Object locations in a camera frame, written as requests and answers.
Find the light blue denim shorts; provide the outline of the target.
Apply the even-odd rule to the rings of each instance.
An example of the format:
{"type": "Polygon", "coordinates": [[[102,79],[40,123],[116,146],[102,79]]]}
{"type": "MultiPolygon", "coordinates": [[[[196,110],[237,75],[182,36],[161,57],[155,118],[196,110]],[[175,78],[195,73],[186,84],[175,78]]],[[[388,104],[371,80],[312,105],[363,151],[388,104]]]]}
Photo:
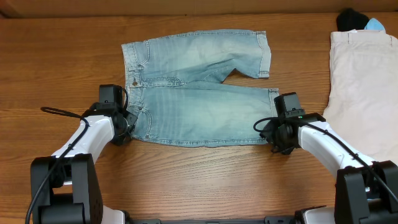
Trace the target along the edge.
{"type": "Polygon", "coordinates": [[[123,44],[132,138],[181,147],[265,144],[256,121],[276,114],[276,88],[227,85],[233,72],[268,78],[264,31],[199,30],[123,44]]]}

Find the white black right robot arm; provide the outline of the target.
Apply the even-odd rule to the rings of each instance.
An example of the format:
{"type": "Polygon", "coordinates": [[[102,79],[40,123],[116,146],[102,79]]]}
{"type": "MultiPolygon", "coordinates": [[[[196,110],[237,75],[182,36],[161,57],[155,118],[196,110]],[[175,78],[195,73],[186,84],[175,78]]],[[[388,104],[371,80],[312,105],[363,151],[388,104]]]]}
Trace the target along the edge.
{"type": "Polygon", "coordinates": [[[355,150],[318,113],[265,118],[259,135],[275,153],[302,148],[334,176],[334,207],[304,208],[292,223],[397,223],[397,165],[355,150]]]}

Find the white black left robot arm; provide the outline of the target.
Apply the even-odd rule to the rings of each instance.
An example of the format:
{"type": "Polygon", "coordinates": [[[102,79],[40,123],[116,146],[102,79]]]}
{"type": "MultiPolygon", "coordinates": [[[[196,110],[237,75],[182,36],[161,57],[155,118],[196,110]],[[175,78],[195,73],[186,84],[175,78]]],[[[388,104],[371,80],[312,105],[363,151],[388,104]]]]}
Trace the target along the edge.
{"type": "Polygon", "coordinates": [[[104,205],[95,162],[107,143],[126,142],[136,118],[127,104],[103,100],[82,115],[43,107],[46,113],[78,118],[80,125],[68,142],[51,156],[30,165],[32,199],[26,223],[131,223],[128,212],[104,205]]]}

